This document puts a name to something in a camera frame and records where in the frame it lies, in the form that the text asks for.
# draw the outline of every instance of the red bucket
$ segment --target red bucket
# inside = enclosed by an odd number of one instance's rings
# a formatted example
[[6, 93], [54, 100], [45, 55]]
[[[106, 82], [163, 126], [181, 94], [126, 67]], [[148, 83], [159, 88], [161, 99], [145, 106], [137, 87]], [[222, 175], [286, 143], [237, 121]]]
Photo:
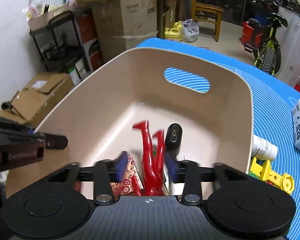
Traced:
[[[241, 37], [241, 43], [244, 45], [248, 41], [251, 41], [251, 36], [254, 28], [250, 27], [247, 22], [243, 23], [243, 30], [242, 30], [242, 37]], [[256, 35], [255, 39], [255, 46], [256, 48], [259, 48], [261, 44], [261, 38], [262, 38], [262, 33], [259, 33]]]

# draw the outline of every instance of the gray plastic bag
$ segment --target gray plastic bag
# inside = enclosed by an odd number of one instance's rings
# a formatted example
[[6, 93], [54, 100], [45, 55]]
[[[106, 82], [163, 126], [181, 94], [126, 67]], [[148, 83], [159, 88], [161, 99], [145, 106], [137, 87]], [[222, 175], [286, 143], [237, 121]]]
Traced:
[[192, 19], [182, 22], [182, 40], [186, 42], [195, 42], [199, 35], [199, 26]]

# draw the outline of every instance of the bin handle hole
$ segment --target bin handle hole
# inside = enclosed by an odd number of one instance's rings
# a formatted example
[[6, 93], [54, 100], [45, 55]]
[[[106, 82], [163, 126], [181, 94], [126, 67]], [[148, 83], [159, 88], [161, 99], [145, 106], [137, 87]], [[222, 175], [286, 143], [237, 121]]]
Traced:
[[164, 71], [165, 79], [175, 85], [194, 90], [199, 93], [206, 93], [210, 89], [209, 81], [196, 74], [169, 67]]

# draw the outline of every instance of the floral patterned paper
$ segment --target floral patterned paper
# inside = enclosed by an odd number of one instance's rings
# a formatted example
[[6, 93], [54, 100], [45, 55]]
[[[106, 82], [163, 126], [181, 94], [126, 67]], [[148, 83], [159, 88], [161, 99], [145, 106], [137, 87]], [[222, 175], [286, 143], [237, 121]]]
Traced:
[[135, 178], [136, 186], [143, 190], [143, 186], [138, 175], [138, 171], [133, 160], [132, 155], [128, 155], [128, 165], [124, 173], [123, 181], [120, 183], [111, 183], [114, 197], [117, 198], [119, 195], [134, 195], [135, 189], [133, 187], [132, 178]]

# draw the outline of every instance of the red figurine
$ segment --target red figurine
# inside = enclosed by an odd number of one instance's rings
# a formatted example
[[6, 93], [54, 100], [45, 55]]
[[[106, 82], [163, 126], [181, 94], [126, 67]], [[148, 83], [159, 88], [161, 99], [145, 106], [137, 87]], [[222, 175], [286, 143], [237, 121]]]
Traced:
[[152, 138], [158, 139], [158, 148], [154, 157], [154, 165], [157, 168], [157, 172], [160, 175], [161, 180], [163, 181], [163, 155], [165, 151], [163, 129], [160, 129], [154, 135], [152, 135]]
[[162, 190], [162, 176], [157, 172], [154, 156], [152, 140], [149, 131], [149, 121], [142, 121], [135, 123], [132, 126], [133, 129], [141, 130], [143, 140], [143, 157], [142, 157], [142, 168], [143, 168], [143, 181], [145, 186], [144, 195], [146, 196], [163, 196]]

